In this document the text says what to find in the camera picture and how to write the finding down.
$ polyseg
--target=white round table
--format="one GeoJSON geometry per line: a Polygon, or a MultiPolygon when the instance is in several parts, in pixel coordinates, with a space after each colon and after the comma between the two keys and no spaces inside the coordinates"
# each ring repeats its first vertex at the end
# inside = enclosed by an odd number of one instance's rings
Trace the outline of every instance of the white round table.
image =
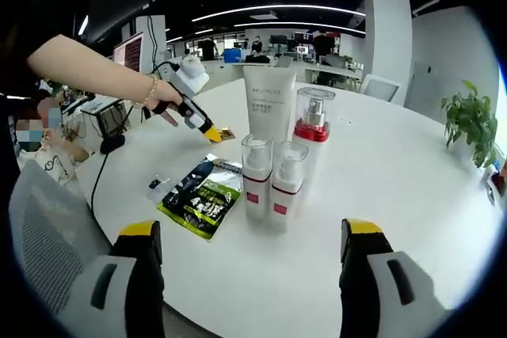
{"type": "MultiPolygon", "coordinates": [[[[249,131],[243,80],[197,98],[235,140],[210,146],[195,130],[152,118],[110,156],[94,201],[101,228],[115,241],[128,223],[161,222],[164,299],[196,324],[224,338],[339,336],[346,217],[380,226],[395,251],[431,276],[447,309],[480,280],[502,213],[488,200],[480,173],[446,152],[444,126],[385,101],[334,91],[326,164],[310,206],[286,234],[249,224],[240,199],[205,241],[146,197],[155,173],[179,180],[209,151],[241,161],[240,142],[249,131]]],[[[91,158],[78,169],[89,201],[101,161],[91,158]]]]}

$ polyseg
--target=clear bottle cap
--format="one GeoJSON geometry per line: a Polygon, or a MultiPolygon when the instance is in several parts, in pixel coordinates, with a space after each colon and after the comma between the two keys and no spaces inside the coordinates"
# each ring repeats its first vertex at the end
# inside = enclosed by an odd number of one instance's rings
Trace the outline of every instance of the clear bottle cap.
{"type": "Polygon", "coordinates": [[[308,147],[296,142],[282,142],[279,152],[280,177],[284,180],[297,180],[303,177],[303,162],[308,155],[308,147]]]}
{"type": "Polygon", "coordinates": [[[258,140],[253,135],[241,141],[243,167],[271,169],[273,167],[273,141],[258,140]]]}
{"type": "Polygon", "coordinates": [[[330,133],[329,103],[335,95],[332,91],[313,87],[299,89],[295,111],[295,134],[307,140],[326,141],[330,133]]]}

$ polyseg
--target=green snack bag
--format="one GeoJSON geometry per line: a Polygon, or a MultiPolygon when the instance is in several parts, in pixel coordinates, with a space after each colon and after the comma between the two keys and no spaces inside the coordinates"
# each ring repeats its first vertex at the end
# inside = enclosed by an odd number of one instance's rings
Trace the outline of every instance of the green snack bag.
{"type": "Polygon", "coordinates": [[[211,239],[242,188],[241,165],[208,154],[157,208],[193,233],[211,239]]]}

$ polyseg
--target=gold bracelet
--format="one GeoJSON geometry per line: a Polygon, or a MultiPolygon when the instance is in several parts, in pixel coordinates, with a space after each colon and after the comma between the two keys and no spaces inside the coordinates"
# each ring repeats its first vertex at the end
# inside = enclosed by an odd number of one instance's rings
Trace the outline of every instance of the gold bracelet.
{"type": "Polygon", "coordinates": [[[147,97],[144,98],[143,106],[146,107],[148,104],[148,101],[153,97],[153,94],[155,93],[155,89],[157,89],[157,83],[158,83],[158,77],[154,74],[148,75],[153,80],[153,83],[151,84],[150,92],[148,93],[147,97]]]}

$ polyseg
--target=computer monitor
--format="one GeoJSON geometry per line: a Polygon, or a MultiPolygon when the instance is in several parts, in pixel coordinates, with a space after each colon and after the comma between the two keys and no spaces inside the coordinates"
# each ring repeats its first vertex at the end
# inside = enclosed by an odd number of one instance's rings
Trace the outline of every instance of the computer monitor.
{"type": "Polygon", "coordinates": [[[271,35],[271,38],[269,39],[271,44],[282,44],[287,45],[287,36],[285,35],[271,35]]]}
{"type": "Polygon", "coordinates": [[[112,59],[115,63],[139,71],[141,51],[143,49],[143,33],[138,33],[114,48],[112,59]]]}
{"type": "Polygon", "coordinates": [[[308,47],[297,47],[296,50],[301,55],[307,55],[308,54],[308,47]]]}
{"type": "Polygon", "coordinates": [[[314,37],[310,33],[294,32],[294,40],[298,44],[311,44],[314,37]]]}
{"type": "Polygon", "coordinates": [[[298,43],[296,43],[295,40],[287,40],[287,50],[288,51],[295,51],[295,47],[298,46],[298,43]]]}

